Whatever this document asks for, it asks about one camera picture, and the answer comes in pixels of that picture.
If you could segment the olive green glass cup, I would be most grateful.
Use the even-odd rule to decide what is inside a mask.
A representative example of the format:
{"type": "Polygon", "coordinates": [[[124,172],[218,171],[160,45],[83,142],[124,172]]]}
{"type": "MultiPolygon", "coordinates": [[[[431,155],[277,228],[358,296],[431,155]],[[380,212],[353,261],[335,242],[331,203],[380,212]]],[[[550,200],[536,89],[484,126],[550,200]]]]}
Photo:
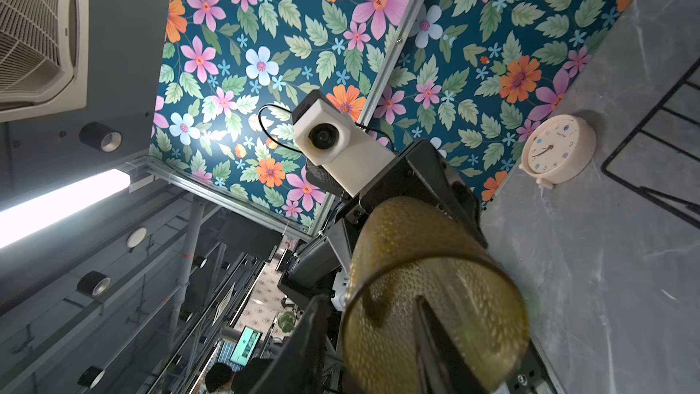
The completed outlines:
{"type": "Polygon", "coordinates": [[[519,366],[529,344],[514,282],[458,222],[411,198],[379,205],[357,240],[342,339],[366,393],[417,393],[413,307],[426,300],[487,390],[519,366]]]}

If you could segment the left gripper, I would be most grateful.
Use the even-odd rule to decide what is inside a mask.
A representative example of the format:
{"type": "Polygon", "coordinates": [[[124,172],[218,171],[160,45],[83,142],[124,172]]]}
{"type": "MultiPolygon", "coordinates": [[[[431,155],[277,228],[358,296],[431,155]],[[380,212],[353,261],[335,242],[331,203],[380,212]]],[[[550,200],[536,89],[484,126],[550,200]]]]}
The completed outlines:
{"type": "Polygon", "coordinates": [[[284,257],[278,289],[299,308],[313,297],[331,297],[345,310],[348,279],[357,240],[371,213],[395,198],[411,198],[437,208],[458,222],[479,246],[488,243],[481,231],[481,202],[458,172],[427,140],[408,146],[355,196],[343,193],[339,210],[308,243],[284,257]]]}

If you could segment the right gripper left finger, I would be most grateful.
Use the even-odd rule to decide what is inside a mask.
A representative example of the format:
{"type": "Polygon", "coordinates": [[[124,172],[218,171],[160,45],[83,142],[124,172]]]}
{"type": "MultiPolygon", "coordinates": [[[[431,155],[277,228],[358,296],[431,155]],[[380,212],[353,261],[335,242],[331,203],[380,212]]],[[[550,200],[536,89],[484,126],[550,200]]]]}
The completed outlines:
{"type": "Polygon", "coordinates": [[[331,304],[325,295],[314,297],[283,347],[251,393],[322,393],[326,330],[331,304]]]}

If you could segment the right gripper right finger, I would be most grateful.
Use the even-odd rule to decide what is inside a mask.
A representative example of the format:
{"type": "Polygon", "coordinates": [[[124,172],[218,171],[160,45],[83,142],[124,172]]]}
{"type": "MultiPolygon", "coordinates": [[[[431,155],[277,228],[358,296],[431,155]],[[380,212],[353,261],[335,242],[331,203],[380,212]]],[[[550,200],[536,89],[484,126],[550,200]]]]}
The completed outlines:
{"type": "Polygon", "coordinates": [[[413,331],[421,393],[487,393],[422,295],[414,302],[413,331]]]}

